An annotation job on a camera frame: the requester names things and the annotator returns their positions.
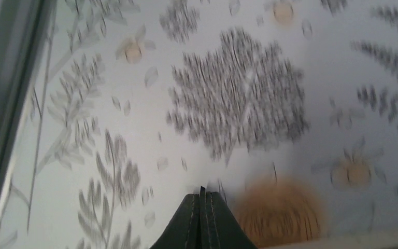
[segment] bee print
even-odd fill
[[[383,149],[364,153],[364,145],[365,138],[361,138],[353,145],[351,151],[344,149],[343,156],[333,161],[314,164],[312,172],[330,170],[331,183],[340,190],[367,188],[371,184],[373,175],[387,183],[384,172],[373,166],[373,161],[383,156]]]
[[[141,61],[143,57],[143,50],[155,50],[156,45],[151,40],[145,40],[146,26],[143,25],[135,34],[134,37],[126,38],[117,48],[116,56],[119,59],[125,56],[127,62],[136,64]]]
[[[294,19],[294,8],[289,0],[270,1],[265,4],[265,11],[270,11],[272,19],[280,25],[290,25]]]

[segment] brown fuzzy object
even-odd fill
[[[320,238],[323,212],[319,199],[295,181],[264,179],[241,197],[235,216],[259,248]]]

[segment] stitched seam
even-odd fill
[[[208,222],[208,212],[207,212],[207,196],[205,193],[205,218],[207,219],[207,230],[208,230],[208,242],[210,243],[211,248],[211,233],[210,233],[210,223]]]
[[[190,223],[188,225],[187,240],[186,240],[186,243],[185,243],[185,249],[187,249],[188,238],[190,237],[191,223],[193,222],[193,214],[194,214],[194,196],[193,196],[193,200],[191,201],[191,216],[190,216]]]
[[[211,211],[213,213],[214,228],[216,229],[217,245],[220,248],[220,239],[219,239],[219,233],[217,232],[216,216],[214,214],[214,206],[213,206],[213,203],[212,203],[212,194],[210,194],[210,196],[211,196]]]

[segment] gray frame edge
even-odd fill
[[[56,0],[0,0],[0,195],[33,67]]]

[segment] wallpaper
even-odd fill
[[[398,230],[398,1],[58,0],[0,249],[138,249],[187,193],[323,196],[326,238]]]

